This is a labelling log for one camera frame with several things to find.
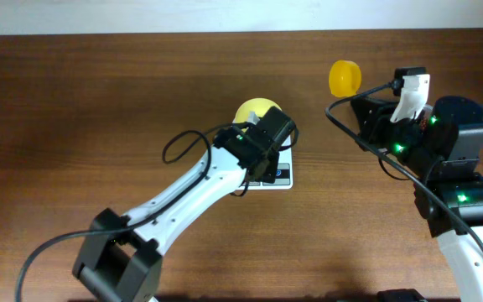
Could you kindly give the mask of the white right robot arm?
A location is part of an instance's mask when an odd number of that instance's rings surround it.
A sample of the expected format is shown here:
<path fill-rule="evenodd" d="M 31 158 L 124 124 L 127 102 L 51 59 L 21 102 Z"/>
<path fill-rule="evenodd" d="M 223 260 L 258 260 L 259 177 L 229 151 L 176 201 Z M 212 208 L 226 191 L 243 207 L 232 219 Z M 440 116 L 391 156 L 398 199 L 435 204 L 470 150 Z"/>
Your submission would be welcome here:
<path fill-rule="evenodd" d="M 483 301 L 483 177 L 475 168 L 483 148 L 483 107 L 443 96 L 418 117 L 391 119 L 395 102 L 368 96 L 352 103 L 361 138 L 384 148 L 444 203 L 421 188 L 415 205 L 452 270 L 463 301 Z"/>

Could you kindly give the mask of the orange measuring scoop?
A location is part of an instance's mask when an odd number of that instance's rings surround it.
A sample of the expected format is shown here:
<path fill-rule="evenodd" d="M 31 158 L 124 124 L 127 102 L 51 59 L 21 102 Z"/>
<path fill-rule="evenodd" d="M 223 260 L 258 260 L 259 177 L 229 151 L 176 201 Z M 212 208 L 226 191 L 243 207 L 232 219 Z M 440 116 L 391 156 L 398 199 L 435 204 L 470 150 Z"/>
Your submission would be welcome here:
<path fill-rule="evenodd" d="M 360 66 L 351 60 L 337 60 L 330 68 L 330 93 L 336 97 L 354 96 L 361 86 Z"/>

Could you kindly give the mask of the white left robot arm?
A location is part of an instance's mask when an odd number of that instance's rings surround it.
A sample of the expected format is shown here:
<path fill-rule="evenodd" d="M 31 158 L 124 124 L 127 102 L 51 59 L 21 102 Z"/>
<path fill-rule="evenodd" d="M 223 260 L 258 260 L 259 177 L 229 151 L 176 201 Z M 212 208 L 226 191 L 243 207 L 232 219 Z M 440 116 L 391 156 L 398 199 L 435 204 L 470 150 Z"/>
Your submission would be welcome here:
<path fill-rule="evenodd" d="M 100 301 L 152 301 L 176 238 L 224 196 L 274 182 L 285 141 L 297 131 L 277 107 L 219 130 L 200 161 L 152 200 L 121 216 L 109 208 L 99 213 L 73 275 Z"/>

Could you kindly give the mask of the red beans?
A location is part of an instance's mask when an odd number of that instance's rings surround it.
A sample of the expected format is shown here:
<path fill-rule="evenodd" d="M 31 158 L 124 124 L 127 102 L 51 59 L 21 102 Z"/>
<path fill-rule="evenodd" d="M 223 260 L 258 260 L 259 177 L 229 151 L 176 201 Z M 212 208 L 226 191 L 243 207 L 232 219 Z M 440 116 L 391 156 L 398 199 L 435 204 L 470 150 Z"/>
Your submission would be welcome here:
<path fill-rule="evenodd" d="M 424 118 L 420 123 L 419 123 L 419 126 L 422 130 L 425 130 L 428 126 L 428 120 L 426 118 Z"/>

